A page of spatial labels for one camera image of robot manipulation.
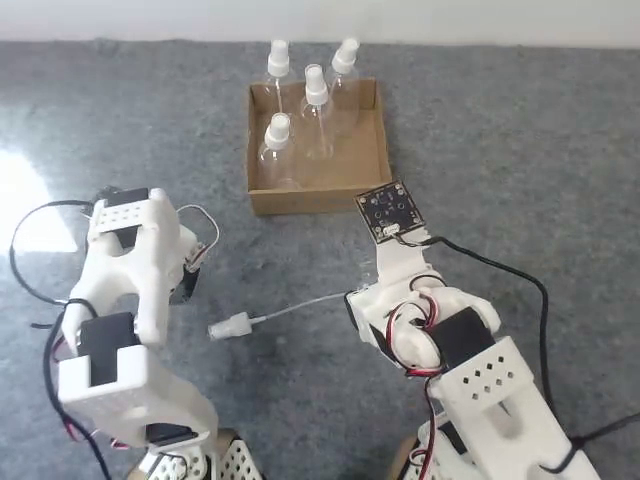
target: floor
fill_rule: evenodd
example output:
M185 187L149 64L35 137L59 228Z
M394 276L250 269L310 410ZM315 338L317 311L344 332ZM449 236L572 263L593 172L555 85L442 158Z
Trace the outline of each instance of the floor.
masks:
M332 46L295 45L294 66ZM355 213L256 218L246 195L247 85L261 44L0 44L0 242L48 199L105 185L159 186L200 203L223 238L192 302L172 311L162 356L249 441L271 479L379 479L425 419L421 385L361 344L342 302L211 343L206 326L247 310L375 279ZM365 45L383 86L389 154L432 232L542 278L562 421L584 433L638 409L640 52ZM24 274L52 295L77 279L86 222L73 210L19 239ZM194 229L207 234L205 225ZM490 299L536 369L539 298L526 283L434 247L450 284ZM98 478L47 403L31 321L38 303L0 263L1 478ZM109 451L122 478L141 452ZM588 446L603 479L640 479L640 425Z

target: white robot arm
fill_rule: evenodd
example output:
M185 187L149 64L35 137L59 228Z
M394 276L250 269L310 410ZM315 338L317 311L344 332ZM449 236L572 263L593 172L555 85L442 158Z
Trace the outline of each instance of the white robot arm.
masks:
M98 316L84 305L66 309L61 328L75 356L60 362L59 400L118 441L148 447L146 478L217 478L215 408L154 353L167 337L170 296L185 282L190 296L206 246L157 188L98 201L87 243L71 298L88 301ZM113 312L127 294L138 296L137 312ZM175 476L151 475L167 468ZM255 468L251 478L260 478Z
M463 445L456 452L432 430L430 464L423 470L407 462L401 478L598 480L582 451L561 473L542 468L559 465L571 442L513 340L495 336L500 319L492 305L446 286L425 262L424 248L412 248L429 236L404 186L387 185L357 201L378 243L379 278L347 295L354 326L409 375L431 378L429 393L443 407L437 425L448 424ZM419 430L417 449L428 447L428 430Z

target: bottle cap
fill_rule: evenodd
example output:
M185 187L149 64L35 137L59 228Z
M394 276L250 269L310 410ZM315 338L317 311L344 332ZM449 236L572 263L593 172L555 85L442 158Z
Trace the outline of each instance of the bottle cap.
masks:
M264 132L264 143L271 150L282 150L289 141L289 115L276 113Z
M360 42L355 38L347 38L344 40L331 61L333 69L343 75L349 73L356 63L358 48L360 48Z
M274 77L284 77L289 73L289 42L285 40L271 42L267 71Z
M311 105L324 105L329 100L329 90L327 83L324 81L322 67L317 64L307 65L304 70L304 76L307 80L305 86L305 94L307 102Z

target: cardboard tray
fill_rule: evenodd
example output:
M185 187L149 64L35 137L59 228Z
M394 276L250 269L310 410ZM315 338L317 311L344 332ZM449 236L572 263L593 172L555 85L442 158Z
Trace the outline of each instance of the cardboard tray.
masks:
M287 94L302 98L304 84L287 87ZM355 208L353 197L392 180L383 124L382 98L374 78L360 80L360 114L351 135L339 139L334 158L308 172L310 180L300 190L260 188L258 149L269 123L268 99L259 84L249 88L249 141L247 181L257 215L321 213Z

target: white wall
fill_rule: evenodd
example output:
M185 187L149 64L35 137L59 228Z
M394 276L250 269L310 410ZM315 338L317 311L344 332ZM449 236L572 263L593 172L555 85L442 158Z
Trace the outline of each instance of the white wall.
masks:
M639 0L0 0L0 39L640 47Z

